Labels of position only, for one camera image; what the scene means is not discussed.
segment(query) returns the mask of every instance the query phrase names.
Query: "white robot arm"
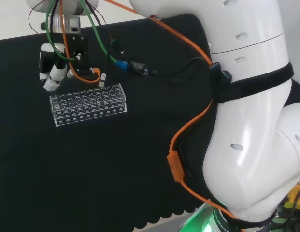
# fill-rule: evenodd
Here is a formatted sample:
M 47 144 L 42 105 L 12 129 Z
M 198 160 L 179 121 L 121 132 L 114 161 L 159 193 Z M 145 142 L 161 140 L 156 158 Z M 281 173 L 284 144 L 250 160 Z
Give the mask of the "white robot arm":
M 37 4 L 41 2 L 41 0 L 26 0 L 28 6 L 30 8 L 34 8 Z M 50 5 L 52 4 L 52 0 L 46 0 L 45 2 L 41 3 L 40 5 L 35 7 L 35 11 L 47 13 L 48 9 L 50 8 Z M 98 0 L 88 0 L 88 2 L 97 8 L 98 6 Z M 59 14 L 59 7 L 56 9 L 56 14 Z M 63 15 L 86 15 L 86 13 L 83 10 L 83 7 L 80 3 L 80 0 L 65 0 L 63 1 Z
M 277 0 L 130 3 L 145 17 L 195 15 L 212 61 L 220 62 L 233 82 L 289 63 Z M 210 192 L 238 219 L 268 219 L 300 179 L 300 104 L 284 107 L 290 90 L 291 80 L 218 105 L 201 172 Z
M 98 0 L 87 0 L 89 4 L 93 7 L 98 6 Z M 46 13 L 50 9 L 51 4 L 53 4 L 53 0 L 45 0 L 41 2 L 41 0 L 27 0 L 27 4 L 30 8 L 35 11 Z M 50 22 L 51 27 L 53 28 L 54 33 L 62 33 L 61 23 L 59 14 L 59 5 L 55 9 L 55 18 L 53 22 Z M 68 34 L 74 34 L 73 38 L 77 38 L 80 33 L 80 16 L 86 15 L 84 8 L 80 2 L 80 0 L 65 0 L 63 1 L 63 15 L 64 15 L 64 26 L 65 31 Z M 55 48 L 64 53 L 65 46 L 63 43 L 54 43 Z M 80 54 L 76 54 L 76 57 L 80 60 Z M 86 69 L 86 72 L 92 74 L 92 69 Z M 40 53 L 40 80 L 43 81 L 44 89 L 48 92 L 55 91 L 59 86 L 60 82 L 67 74 L 67 65 L 55 56 L 54 50 L 50 43 L 45 43 L 41 46 Z M 69 71 L 69 78 L 72 78 L 74 75 L 71 70 Z

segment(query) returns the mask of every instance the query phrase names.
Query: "orange cable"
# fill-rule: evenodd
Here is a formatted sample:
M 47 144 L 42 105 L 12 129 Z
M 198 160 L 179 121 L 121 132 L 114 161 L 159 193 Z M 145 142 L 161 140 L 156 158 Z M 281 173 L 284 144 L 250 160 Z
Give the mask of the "orange cable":
M 135 14 L 138 14 L 137 11 L 123 5 L 123 4 L 120 4 L 118 2 L 115 2 L 113 0 L 105 0 L 113 5 L 116 5 L 116 6 L 119 6 L 125 10 L 128 10 L 130 12 L 133 12 Z M 198 47 L 193 41 L 191 41 L 189 38 L 185 37 L 184 35 L 180 34 L 179 32 L 177 32 L 176 30 L 172 29 L 171 27 L 169 27 L 168 25 L 166 25 L 165 23 L 157 20 L 157 19 L 153 19 L 151 18 L 151 20 L 153 22 L 156 22 L 157 24 L 159 24 L 160 26 L 164 27 L 165 29 L 167 29 L 168 31 L 170 31 L 171 33 L 173 33 L 174 35 L 176 35 L 177 37 L 181 38 L 182 40 L 184 40 L 185 42 L 187 42 L 188 44 L 190 44 L 193 48 L 195 48 L 205 59 L 206 61 L 208 62 L 209 65 L 212 64 L 212 61 L 210 60 L 210 58 L 207 56 L 207 54 L 200 48 Z M 171 141 L 171 144 L 170 144 L 170 152 L 173 151 L 173 145 L 174 145 L 174 142 L 176 141 L 176 139 L 178 138 L 178 136 L 187 128 L 189 127 L 190 125 L 192 125 L 193 123 L 195 123 L 197 120 L 199 120 L 201 117 L 204 116 L 204 114 L 209 110 L 210 106 L 212 105 L 212 102 L 213 100 L 210 102 L 210 104 L 208 105 L 208 107 L 201 113 L 199 114 L 198 116 L 196 116 L 195 118 L 193 118 L 192 120 L 190 120 L 188 123 L 186 123 L 176 134 L 175 136 L 173 137 L 172 141 Z M 223 211 L 224 213 L 226 213 L 228 216 L 230 216 L 231 218 L 233 219 L 236 219 L 236 217 L 231 213 L 229 212 L 227 209 L 215 204 L 214 202 L 211 202 L 205 198 L 203 198 L 202 196 L 198 195 L 197 193 L 195 193 L 193 190 L 191 190 L 185 183 L 184 181 L 182 180 L 180 182 L 182 184 L 182 186 L 190 193 L 192 194 L 193 196 L 195 196 L 196 198 L 202 200 L 203 202 L 209 204 L 209 205 L 212 205 L 213 207 Z
M 197 120 L 199 120 L 200 118 L 202 118 L 204 116 L 204 114 L 209 110 L 210 106 L 212 105 L 213 100 L 210 102 L 210 104 L 208 105 L 208 107 L 202 111 L 198 116 L 196 116 L 195 118 L 193 118 L 192 120 L 190 120 L 188 123 L 186 123 L 172 138 L 171 143 L 170 143 L 170 151 L 173 151 L 173 145 L 176 141 L 176 139 L 179 137 L 179 135 L 185 131 L 190 125 L 192 125 L 193 123 L 195 123 Z
M 64 45 L 65 45 L 66 56 L 67 56 L 68 59 L 70 59 L 70 55 L 69 55 L 69 52 L 68 52 L 67 38 L 66 38 L 66 33 L 65 33 L 65 27 L 64 27 L 64 19 L 63 19 L 63 0 L 60 0 L 60 2 L 59 2 L 59 16 L 61 18 L 61 27 L 62 27 L 62 31 L 63 31 L 63 40 L 64 40 Z M 79 77 L 78 74 L 76 73 L 73 65 L 70 62 L 69 62 L 69 67 L 71 69 L 72 74 L 77 79 L 79 79 L 80 81 L 83 81 L 83 82 L 86 82 L 86 83 L 89 83 L 89 84 L 93 84 L 93 83 L 97 83 L 100 80 L 99 73 L 96 73 L 98 75 L 98 78 L 96 80 L 89 81 L 89 80 L 86 80 L 86 79 L 83 79 L 83 78 Z
M 118 3 L 118 2 L 115 2 L 113 0 L 105 0 L 113 5 L 116 5 L 116 6 L 119 6 L 125 10 L 128 10 L 130 12 L 133 12 L 135 14 L 138 15 L 138 12 L 121 4 L 121 3 Z M 181 33 L 177 32 L 176 30 L 172 29 L 171 27 L 169 27 L 167 24 L 157 20 L 157 19 L 154 19 L 154 18 L 151 18 L 151 20 L 157 24 L 159 24 L 160 26 L 164 27 L 165 29 L 167 29 L 168 31 L 170 31 L 172 34 L 176 35 L 177 37 L 179 37 L 180 39 L 184 40 L 185 42 L 187 42 L 189 45 L 191 45 L 193 48 L 195 48 L 201 55 L 202 57 L 205 58 L 205 60 L 208 62 L 209 65 L 212 64 L 212 61 L 210 60 L 210 58 L 207 56 L 207 54 L 200 48 L 198 47 L 193 41 L 191 41 L 189 38 L 185 37 L 184 35 L 182 35 Z

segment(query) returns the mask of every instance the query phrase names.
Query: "blue connector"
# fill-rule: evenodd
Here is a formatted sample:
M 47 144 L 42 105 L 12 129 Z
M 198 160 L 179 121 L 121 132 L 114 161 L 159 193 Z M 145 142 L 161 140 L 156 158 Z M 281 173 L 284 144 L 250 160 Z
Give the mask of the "blue connector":
M 123 70 L 126 70 L 127 69 L 127 65 L 128 65 L 128 63 L 126 62 L 126 61 L 122 61 L 122 60 L 117 60 L 116 62 L 115 62 L 115 64 L 117 65 L 117 66 L 119 66 L 121 69 L 123 69 Z

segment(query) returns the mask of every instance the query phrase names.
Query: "green cable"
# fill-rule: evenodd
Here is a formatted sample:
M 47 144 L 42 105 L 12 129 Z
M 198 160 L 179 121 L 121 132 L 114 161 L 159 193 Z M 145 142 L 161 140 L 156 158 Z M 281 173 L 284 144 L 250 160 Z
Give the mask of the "green cable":
M 86 14 L 87 14 L 88 19 L 90 20 L 90 22 L 91 22 L 91 24 L 92 24 L 92 27 L 93 27 L 94 32 L 95 32 L 95 35 L 96 35 L 96 37 L 97 37 L 97 40 L 98 40 L 98 42 L 99 42 L 99 44 L 100 44 L 102 50 L 103 50 L 104 53 L 107 55 L 108 52 L 107 52 L 105 46 L 103 45 L 103 43 L 102 43 L 102 41 L 101 41 L 101 39 L 100 39 L 100 35 L 98 34 L 98 31 L 97 31 L 97 29 L 96 29 L 96 26 L 95 26 L 95 24 L 94 24 L 94 22 L 93 22 L 93 20 L 92 20 L 92 18 L 91 18 L 90 12 L 89 12 L 88 9 L 86 8 L 86 4 L 85 4 L 84 0 L 80 0 L 80 2 L 81 2 L 81 4 L 82 4 L 82 7 L 83 7 L 84 11 L 85 11 Z M 114 63 L 117 62 L 117 60 L 114 59 L 112 56 L 110 56 L 110 60 L 112 60 L 112 62 L 114 62 Z
M 46 32 L 47 32 L 47 37 L 48 37 L 48 41 L 49 43 L 51 44 L 53 50 L 55 51 L 55 53 L 60 57 L 62 58 L 63 60 L 65 61 L 69 61 L 69 62 L 75 62 L 76 61 L 76 58 L 71 58 L 71 59 L 68 59 L 67 57 L 63 56 L 54 46 L 54 43 L 52 42 L 52 39 L 51 39 L 51 36 L 50 36 L 50 31 L 49 31 L 49 15 L 50 15 L 50 12 L 52 11 L 55 3 L 56 3 L 57 0 L 53 0 L 53 3 L 51 4 L 50 6 L 50 9 L 48 10 L 47 14 L 46 14 L 46 17 L 45 17 L 45 28 L 46 28 Z

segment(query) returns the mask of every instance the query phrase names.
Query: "black strap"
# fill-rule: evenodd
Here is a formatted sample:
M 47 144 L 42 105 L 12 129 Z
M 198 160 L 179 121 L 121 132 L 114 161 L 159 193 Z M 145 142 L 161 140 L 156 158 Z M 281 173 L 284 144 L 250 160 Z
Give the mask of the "black strap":
M 273 221 L 276 213 L 277 213 L 277 210 L 275 210 L 275 212 L 272 214 L 272 216 L 270 218 L 268 218 L 267 220 L 264 220 L 262 222 L 249 222 L 249 221 L 242 221 L 239 219 L 233 219 L 222 211 L 224 218 L 229 222 L 229 224 L 232 227 L 236 227 L 238 229 L 249 229 L 249 228 L 255 228 L 255 227 L 261 228 L 263 226 L 266 226 L 270 222 Z
M 213 95 L 218 103 L 225 103 L 266 91 L 288 81 L 294 75 L 293 67 L 289 63 L 273 72 L 230 83 L 231 76 L 224 74 L 226 71 L 220 72 L 219 63 L 219 67 L 217 63 L 215 65 L 210 70 Z

